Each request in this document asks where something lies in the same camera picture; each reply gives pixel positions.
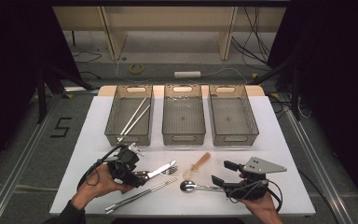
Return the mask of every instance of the human hand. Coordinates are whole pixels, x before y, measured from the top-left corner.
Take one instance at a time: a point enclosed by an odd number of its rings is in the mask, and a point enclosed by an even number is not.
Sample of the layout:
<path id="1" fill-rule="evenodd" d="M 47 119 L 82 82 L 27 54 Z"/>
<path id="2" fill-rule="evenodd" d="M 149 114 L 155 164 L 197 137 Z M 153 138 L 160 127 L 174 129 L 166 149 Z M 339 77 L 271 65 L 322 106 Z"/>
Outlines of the human hand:
<path id="1" fill-rule="evenodd" d="M 125 193 L 132 189 L 132 186 L 115 182 L 110 175 L 109 167 L 106 164 L 98 166 L 91 172 L 77 193 L 72 198 L 72 205 L 78 210 L 82 210 L 94 198 L 102 197 L 112 191 L 120 190 Z"/>
<path id="2" fill-rule="evenodd" d="M 256 200 L 237 199 L 244 203 L 246 208 L 255 215 L 264 224 L 281 224 L 282 221 L 275 209 L 274 202 L 269 192 L 266 192 L 263 198 Z"/>

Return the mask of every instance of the white tabletop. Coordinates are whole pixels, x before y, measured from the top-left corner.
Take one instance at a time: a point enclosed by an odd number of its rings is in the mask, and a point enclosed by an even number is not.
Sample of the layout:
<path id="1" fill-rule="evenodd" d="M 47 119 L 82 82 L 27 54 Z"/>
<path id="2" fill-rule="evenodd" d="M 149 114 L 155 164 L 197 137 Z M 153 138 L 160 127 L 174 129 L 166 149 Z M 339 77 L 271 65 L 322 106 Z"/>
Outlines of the white tabletop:
<path id="1" fill-rule="evenodd" d="M 183 181 L 182 173 L 195 163 L 206 151 L 211 153 L 208 159 L 193 175 L 199 185 L 213 186 L 211 175 L 226 182 L 240 182 L 239 172 L 226 169 L 223 161 L 245 164 L 251 157 L 277 163 L 287 168 L 287 172 L 267 174 L 267 179 L 278 184 L 282 190 L 283 205 L 281 215 L 310 216 L 315 210 L 310 197 L 301 181 L 296 165 L 284 140 L 282 130 L 272 110 L 268 97 L 251 96 L 250 103 L 260 134 L 250 147 L 215 147 L 211 134 L 211 123 L 207 98 L 203 98 L 206 134 L 202 146 L 164 146 L 162 141 L 163 98 L 156 97 L 154 104 L 152 137 L 149 147 L 139 148 L 145 154 L 136 163 L 135 171 L 155 170 L 162 164 L 177 160 L 177 175 L 158 175 L 144 186 L 132 189 L 126 194 L 112 192 L 93 200 L 86 207 L 87 214 L 105 214 L 104 208 L 118 203 L 146 189 L 150 189 L 166 180 L 177 177 L 178 180 L 152 192 L 134 203 L 115 211 L 115 217 L 242 217 L 251 213 L 242 203 L 232 203 L 224 193 L 195 190 L 184 193 L 179 189 Z M 113 97 L 94 97 L 82 131 L 76 143 L 72 158 L 56 195 L 51 214 L 59 214 L 76 193 L 81 176 L 97 159 L 100 159 L 113 147 L 110 146 L 104 129 L 106 127 Z M 279 191 L 272 184 L 269 188 L 277 195 Z"/>

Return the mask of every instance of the metal spoon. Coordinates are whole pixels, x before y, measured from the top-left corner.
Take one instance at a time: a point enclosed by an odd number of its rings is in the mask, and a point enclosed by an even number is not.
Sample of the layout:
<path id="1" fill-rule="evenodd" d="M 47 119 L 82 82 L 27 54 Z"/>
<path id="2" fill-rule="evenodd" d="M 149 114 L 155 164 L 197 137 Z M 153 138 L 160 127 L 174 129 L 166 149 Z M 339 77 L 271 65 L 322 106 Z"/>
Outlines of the metal spoon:
<path id="1" fill-rule="evenodd" d="M 202 185 L 196 185 L 196 183 L 194 183 L 191 180 L 185 180 L 180 184 L 180 189 L 184 192 L 190 192 L 193 191 L 194 189 L 205 189 L 205 190 L 214 190 L 214 191 L 223 191 L 222 188 L 218 188 L 218 187 L 209 187 L 209 186 L 202 186 Z"/>

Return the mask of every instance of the gray plastic basket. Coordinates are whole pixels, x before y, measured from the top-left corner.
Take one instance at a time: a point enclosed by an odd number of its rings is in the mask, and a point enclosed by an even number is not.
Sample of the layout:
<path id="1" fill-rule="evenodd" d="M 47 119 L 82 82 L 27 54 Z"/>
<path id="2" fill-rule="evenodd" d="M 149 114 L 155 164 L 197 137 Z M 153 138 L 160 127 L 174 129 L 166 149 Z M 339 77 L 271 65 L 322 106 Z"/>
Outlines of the gray plastic basket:
<path id="1" fill-rule="evenodd" d="M 209 87 L 215 146 L 251 146 L 259 131 L 244 85 Z"/>
<path id="2" fill-rule="evenodd" d="M 200 85 L 165 85 L 162 136 L 164 145 L 203 144 L 205 118 Z"/>
<path id="3" fill-rule="evenodd" d="M 120 143 L 136 143 L 139 146 L 149 146 L 151 138 L 151 124 L 153 115 L 153 86 L 117 86 L 115 98 L 106 124 L 105 135 L 112 146 L 117 144 L 118 138 L 122 137 Z M 127 126 L 128 133 L 123 135 Z"/>

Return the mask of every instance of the metal chopstick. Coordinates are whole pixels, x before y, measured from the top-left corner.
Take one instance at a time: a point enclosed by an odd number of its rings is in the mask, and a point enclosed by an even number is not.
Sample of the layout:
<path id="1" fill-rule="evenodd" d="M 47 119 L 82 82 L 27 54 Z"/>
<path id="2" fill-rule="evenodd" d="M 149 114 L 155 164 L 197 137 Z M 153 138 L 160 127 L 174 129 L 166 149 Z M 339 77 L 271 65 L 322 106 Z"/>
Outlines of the metal chopstick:
<path id="1" fill-rule="evenodd" d="M 139 198 L 142 198 L 142 197 L 144 197 L 145 195 L 147 195 L 147 194 L 149 194 L 149 193 L 151 193 L 151 192 L 154 192 L 154 191 L 156 191 L 156 190 L 158 190 L 158 189 L 161 189 L 161 188 L 163 188 L 163 187 L 165 187 L 165 186 L 167 186 L 167 185 L 169 185 L 169 184 L 175 182 L 176 180 L 177 180 L 177 178 L 174 178 L 174 179 L 172 179 L 172 180 L 165 181 L 165 182 L 162 183 L 162 184 L 159 184 L 159 185 L 157 185 L 157 186 L 155 186 L 155 187 L 153 187 L 153 188 L 151 188 L 151 189 L 147 189 L 147 190 L 145 190 L 145 191 L 143 191 L 143 192 L 141 192 L 141 193 L 139 193 L 139 194 L 136 194 L 136 195 L 134 195 L 134 196 L 132 196 L 132 197 L 126 199 L 126 200 L 123 200 L 123 201 L 121 201 L 121 202 L 119 202 L 119 203 L 114 203 L 114 204 L 112 204 L 112 205 L 106 207 L 106 208 L 105 208 L 105 212 L 106 212 L 107 215 L 109 215 L 109 214 L 111 214 L 112 212 L 114 212 L 115 210 L 117 210 L 118 208 L 120 208 L 120 207 L 122 207 L 122 206 L 124 206 L 124 205 L 126 205 L 126 204 L 128 204 L 128 203 L 131 203 L 131 202 L 133 202 L 133 201 L 135 201 L 135 200 L 137 200 L 137 199 L 139 199 Z"/>
<path id="2" fill-rule="evenodd" d="M 147 106 L 147 108 L 144 110 L 144 112 L 142 112 L 142 114 L 138 117 L 138 119 L 136 119 L 133 124 L 130 126 L 129 129 L 127 129 L 127 127 L 131 124 L 132 120 L 134 119 L 135 115 L 138 113 L 139 109 L 141 108 L 141 106 L 144 104 L 145 100 L 147 97 L 145 97 L 143 99 L 143 101 L 141 102 L 141 104 L 138 106 L 138 108 L 135 110 L 135 112 L 133 113 L 132 117 L 130 118 L 129 122 L 126 124 L 126 126 L 124 127 L 123 131 L 121 131 L 120 133 L 120 137 L 117 139 L 117 142 L 120 143 L 123 139 L 124 136 L 127 135 L 127 133 L 130 132 L 130 130 L 132 129 L 132 127 L 138 122 L 138 120 L 144 115 L 144 113 L 149 109 L 150 105 Z"/>

